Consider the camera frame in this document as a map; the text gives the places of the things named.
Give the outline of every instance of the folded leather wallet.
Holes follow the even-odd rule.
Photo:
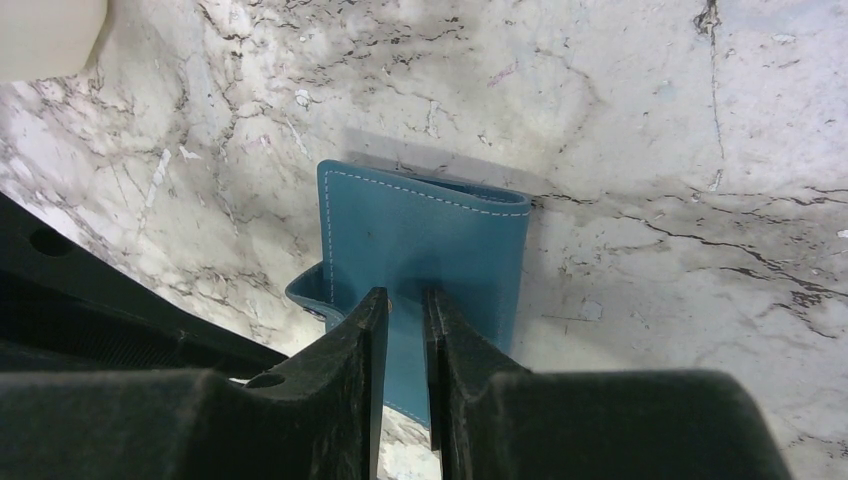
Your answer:
[[[422,297],[438,287],[501,351],[512,342],[530,198],[482,185],[318,165],[324,261],[287,288],[338,325],[375,286],[389,292],[386,405],[429,427]]]

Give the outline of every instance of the marble surface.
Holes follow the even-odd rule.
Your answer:
[[[521,363],[730,372],[798,478],[845,478],[846,11],[116,0],[82,73],[0,85],[0,190],[287,354],[321,159],[532,193]],[[438,478],[426,445],[387,410],[381,478]]]

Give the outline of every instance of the screw hole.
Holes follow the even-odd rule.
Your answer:
[[[286,377],[276,373],[263,373],[253,380],[247,382],[245,388],[268,388],[280,385],[286,381]]]
[[[64,257],[74,249],[73,242],[52,228],[39,228],[29,236],[29,243],[48,257]]]

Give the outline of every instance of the white object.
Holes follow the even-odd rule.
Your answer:
[[[85,66],[107,0],[0,0],[0,82],[73,75]]]

